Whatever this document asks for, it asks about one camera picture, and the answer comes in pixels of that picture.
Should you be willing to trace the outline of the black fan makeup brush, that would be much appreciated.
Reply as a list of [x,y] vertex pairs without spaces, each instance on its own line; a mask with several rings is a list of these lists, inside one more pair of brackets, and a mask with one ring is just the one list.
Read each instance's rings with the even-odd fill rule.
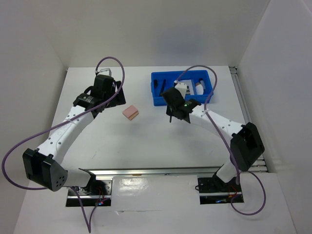
[[164,92],[165,86],[166,86],[166,80],[161,79],[161,80],[154,80],[153,81],[154,85],[154,96],[155,97],[160,97],[161,94]]

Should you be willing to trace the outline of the small clear bottle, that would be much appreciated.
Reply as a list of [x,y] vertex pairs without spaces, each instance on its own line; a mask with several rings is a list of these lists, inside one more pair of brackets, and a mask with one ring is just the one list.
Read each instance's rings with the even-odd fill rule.
[[204,80],[203,80],[202,78],[200,78],[200,79],[199,79],[199,82],[200,82],[200,84],[202,85],[203,92],[205,92],[205,91],[206,91],[206,85],[205,85]]

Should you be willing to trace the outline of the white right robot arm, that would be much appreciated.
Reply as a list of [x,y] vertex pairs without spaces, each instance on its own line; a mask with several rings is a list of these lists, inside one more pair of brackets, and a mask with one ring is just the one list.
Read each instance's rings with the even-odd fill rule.
[[257,127],[231,121],[194,99],[185,100],[176,88],[161,95],[166,104],[166,114],[200,126],[219,136],[229,151],[229,159],[214,173],[212,183],[216,190],[224,191],[235,178],[239,183],[240,172],[246,172],[264,153],[265,147]]

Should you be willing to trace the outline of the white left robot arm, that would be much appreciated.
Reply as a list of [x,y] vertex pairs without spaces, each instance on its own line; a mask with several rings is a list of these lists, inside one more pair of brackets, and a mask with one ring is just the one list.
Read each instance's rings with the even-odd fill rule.
[[62,187],[79,187],[86,195],[96,190],[96,176],[85,169],[66,169],[62,162],[67,151],[82,131],[106,108],[126,103],[121,81],[97,75],[94,84],[78,95],[63,125],[35,150],[27,149],[22,156],[29,180],[53,192]]

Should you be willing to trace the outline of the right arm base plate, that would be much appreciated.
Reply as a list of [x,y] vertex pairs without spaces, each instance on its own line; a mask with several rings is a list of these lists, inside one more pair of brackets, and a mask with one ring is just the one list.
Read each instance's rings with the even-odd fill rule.
[[226,204],[234,198],[234,203],[244,203],[242,189],[236,184],[235,178],[229,183],[217,188],[213,184],[212,177],[199,177],[195,190],[199,192],[199,202],[201,205]]

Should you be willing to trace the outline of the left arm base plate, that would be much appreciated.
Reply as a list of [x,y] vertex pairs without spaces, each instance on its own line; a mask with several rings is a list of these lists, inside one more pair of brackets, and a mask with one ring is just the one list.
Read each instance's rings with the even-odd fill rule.
[[[79,194],[81,202],[84,207],[94,207],[96,204],[99,207],[110,207],[111,206],[111,192],[113,186],[112,177],[98,177],[95,188],[92,191],[86,191],[83,188],[75,187],[75,191]],[[69,189],[66,199],[66,207],[79,207],[80,203],[76,193]]]

